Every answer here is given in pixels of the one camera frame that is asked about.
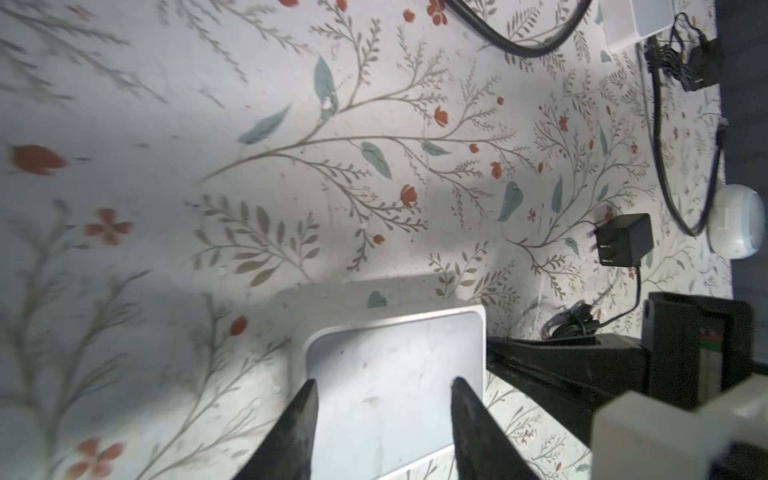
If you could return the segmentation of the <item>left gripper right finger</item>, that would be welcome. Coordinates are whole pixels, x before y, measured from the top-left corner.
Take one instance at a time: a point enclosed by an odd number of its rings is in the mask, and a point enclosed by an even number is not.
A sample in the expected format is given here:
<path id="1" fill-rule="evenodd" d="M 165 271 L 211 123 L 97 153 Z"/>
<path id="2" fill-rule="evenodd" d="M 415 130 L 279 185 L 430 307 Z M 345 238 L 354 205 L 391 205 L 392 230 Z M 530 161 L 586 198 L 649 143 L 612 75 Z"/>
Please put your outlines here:
<path id="1" fill-rule="evenodd" d="M 538 479 L 462 377 L 451 384 L 450 411 L 459 479 Z"/>

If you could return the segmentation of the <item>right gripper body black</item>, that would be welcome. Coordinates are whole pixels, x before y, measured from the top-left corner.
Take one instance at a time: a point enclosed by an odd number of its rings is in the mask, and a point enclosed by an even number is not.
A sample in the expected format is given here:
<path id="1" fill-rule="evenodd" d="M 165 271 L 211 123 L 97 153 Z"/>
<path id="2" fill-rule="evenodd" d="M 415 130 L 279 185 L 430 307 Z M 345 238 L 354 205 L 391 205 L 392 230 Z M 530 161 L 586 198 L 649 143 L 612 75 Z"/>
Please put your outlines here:
<path id="1" fill-rule="evenodd" d="M 645 394 L 694 410 L 753 373 L 754 310 L 744 301 L 654 292 L 644 303 Z"/>

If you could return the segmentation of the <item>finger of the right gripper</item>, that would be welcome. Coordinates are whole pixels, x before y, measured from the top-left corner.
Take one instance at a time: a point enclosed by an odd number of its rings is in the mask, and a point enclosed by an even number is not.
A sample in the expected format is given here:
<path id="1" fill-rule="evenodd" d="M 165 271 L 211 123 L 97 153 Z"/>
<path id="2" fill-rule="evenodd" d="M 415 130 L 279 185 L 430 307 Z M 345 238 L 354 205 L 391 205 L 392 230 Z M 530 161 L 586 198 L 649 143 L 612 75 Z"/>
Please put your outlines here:
<path id="1" fill-rule="evenodd" d="M 599 334 L 555 340 L 490 337 L 486 368 L 524 393 L 585 446 L 598 410 L 646 390 L 649 355 L 637 339 Z"/>

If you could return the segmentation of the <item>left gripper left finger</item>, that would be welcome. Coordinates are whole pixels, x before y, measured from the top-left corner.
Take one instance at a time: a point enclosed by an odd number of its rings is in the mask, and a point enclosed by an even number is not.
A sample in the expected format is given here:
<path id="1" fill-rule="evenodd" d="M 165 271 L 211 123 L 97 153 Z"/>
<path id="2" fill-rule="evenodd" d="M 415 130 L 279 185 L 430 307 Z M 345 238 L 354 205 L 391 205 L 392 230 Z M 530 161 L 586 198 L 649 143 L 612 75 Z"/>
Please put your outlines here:
<path id="1" fill-rule="evenodd" d="M 234 479 L 310 479 L 318 412 L 317 383 L 309 379 Z"/>

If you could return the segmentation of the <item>black power adapter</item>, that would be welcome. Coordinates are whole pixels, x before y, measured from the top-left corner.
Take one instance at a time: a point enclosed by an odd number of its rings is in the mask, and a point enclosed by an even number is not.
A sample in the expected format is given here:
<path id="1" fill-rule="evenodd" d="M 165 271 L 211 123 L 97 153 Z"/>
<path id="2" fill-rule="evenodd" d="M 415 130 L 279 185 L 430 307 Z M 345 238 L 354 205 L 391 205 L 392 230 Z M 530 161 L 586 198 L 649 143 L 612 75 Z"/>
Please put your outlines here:
<path id="1" fill-rule="evenodd" d="M 609 267 L 638 267 L 654 241 L 648 213 L 616 216 L 595 230 L 599 263 Z"/>
<path id="2" fill-rule="evenodd" d="M 690 52 L 685 89 L 692 92 L 718 84 L 724 63 L 725 54 L 720 39 L 703 39 Z"/>

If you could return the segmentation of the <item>white round clock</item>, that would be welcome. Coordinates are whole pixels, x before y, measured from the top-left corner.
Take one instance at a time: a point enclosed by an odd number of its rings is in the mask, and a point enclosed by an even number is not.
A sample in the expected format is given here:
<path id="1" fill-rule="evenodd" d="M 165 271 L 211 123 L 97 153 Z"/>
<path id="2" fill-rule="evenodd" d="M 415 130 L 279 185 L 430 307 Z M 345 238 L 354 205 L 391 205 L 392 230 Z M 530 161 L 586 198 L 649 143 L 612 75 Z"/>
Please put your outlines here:
<path id="1" fill-rule="evenodd" d="M 711 250 L 728 260 L 756 255 L 766 235 L 765 205 L 757 191 L 728 184 L 714 196 L 707 237 Z"/>

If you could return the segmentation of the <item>floral table mat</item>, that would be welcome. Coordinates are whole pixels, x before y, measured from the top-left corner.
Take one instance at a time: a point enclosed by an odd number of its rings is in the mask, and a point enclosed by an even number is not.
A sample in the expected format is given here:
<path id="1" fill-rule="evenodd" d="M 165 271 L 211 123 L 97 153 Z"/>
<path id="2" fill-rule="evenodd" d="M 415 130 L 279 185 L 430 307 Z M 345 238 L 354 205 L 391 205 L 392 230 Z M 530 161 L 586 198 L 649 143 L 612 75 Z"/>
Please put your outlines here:
<path id="1" fill-rule="evenodd" d="M 1 5 L 1 475 L 232 475 L 288 399 L 303 316 L 728 297 L 669 218 L 639 53 L 599 2 L 541 58 L 441 1 Z M 648 213 L 638 267 L 595 230 Z"/>

